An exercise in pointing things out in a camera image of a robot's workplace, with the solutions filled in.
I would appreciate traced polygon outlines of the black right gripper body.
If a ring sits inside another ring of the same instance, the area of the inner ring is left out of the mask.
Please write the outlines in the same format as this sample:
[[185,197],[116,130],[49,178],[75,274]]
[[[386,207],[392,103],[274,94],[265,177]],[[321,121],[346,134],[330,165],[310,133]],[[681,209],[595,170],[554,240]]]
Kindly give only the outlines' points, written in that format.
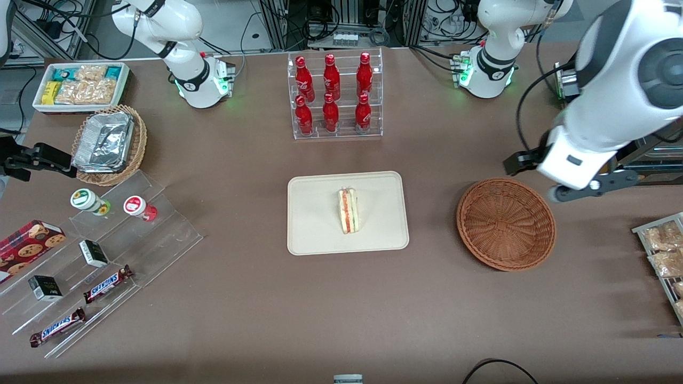
[[32,164],[34,148],[17,144],[12,137],[1,138],[1,175],[29,182],[31,172],[25,165]]

